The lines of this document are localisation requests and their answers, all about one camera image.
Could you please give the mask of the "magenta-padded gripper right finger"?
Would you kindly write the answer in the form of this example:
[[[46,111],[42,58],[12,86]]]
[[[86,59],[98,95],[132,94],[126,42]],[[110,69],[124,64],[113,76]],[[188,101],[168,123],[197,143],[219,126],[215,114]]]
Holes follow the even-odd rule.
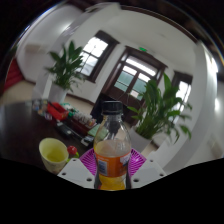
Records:
[[[128,189],[143,187],[165,176],[166,173],[156,161],[146,159],[135,149],[131,150],[127,173]]]

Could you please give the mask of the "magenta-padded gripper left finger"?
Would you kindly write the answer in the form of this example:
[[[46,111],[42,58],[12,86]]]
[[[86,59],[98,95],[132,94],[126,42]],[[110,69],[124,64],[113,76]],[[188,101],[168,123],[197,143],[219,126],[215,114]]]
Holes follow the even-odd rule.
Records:
[[[58,174],[78,186],[93,189],[97,175],[94,149],[85,152],[80,158],[72,158]]]

